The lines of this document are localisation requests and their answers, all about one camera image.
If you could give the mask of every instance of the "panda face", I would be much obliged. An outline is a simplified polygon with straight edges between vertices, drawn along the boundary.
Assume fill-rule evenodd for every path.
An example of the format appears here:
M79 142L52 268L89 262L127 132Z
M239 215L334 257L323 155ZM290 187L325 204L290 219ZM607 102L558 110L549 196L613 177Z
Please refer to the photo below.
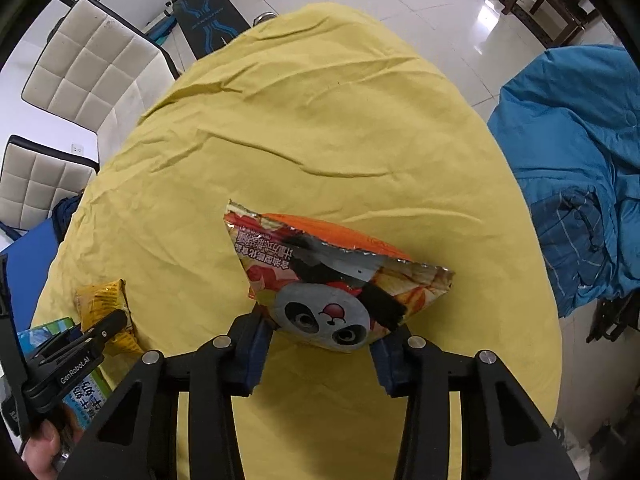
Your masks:
M358 298L322 283L285 285L270 314L283 330L333 350L353 351L369 334L369 313Z

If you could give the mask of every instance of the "white chair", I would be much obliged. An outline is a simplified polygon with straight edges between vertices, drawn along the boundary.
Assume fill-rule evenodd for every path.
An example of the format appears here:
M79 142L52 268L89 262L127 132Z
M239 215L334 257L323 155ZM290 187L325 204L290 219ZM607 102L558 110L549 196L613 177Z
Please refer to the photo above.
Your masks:
M22 90L26 102L96 133L103 166L179 73L169 55L97 0L77 0Z
M9 137L0 170L0 222L20 231L36 227L60 200L80 193L98 170L90 158Z

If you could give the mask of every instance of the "blue cloth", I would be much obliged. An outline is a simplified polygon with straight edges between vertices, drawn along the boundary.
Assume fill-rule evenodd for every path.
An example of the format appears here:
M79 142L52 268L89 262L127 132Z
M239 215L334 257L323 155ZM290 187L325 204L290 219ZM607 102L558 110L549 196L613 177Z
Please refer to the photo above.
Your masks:
M11 292L15 328L27 330L36 311L38 298L47 281L49 266L58 252L58 240L49 218L9 245L6 277Z
M549 49L500 90L488 126L535 213L561 316L640 287L639 116L640 74L622 47ZM567 275L555 280L558 270Z

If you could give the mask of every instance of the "yellow tablecloth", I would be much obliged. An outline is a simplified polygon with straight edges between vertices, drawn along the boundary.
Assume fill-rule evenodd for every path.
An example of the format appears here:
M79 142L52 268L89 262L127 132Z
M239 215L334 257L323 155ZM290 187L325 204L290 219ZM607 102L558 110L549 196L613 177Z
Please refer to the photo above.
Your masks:
M384 25L314 5L197 62L89 185L34 323L78 319L76 287L124 278L144 348L172 355L225 333L252 307L222 221L229 199L455 270L412 331L447 351L493 349L551 420L560 333L520 189L481 118ZM124 368L104 365L112 381ZM276 335L262 383L234 406L249 479L392 477L405 402L385 396L366 349Z

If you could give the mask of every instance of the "black workout bench pad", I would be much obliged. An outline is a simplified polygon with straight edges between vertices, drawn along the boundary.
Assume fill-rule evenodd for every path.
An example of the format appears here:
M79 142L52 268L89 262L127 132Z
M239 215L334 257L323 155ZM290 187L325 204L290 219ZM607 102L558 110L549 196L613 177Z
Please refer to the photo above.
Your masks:
M196 59L224 47L249 28L229 0L177 0L174 16Z

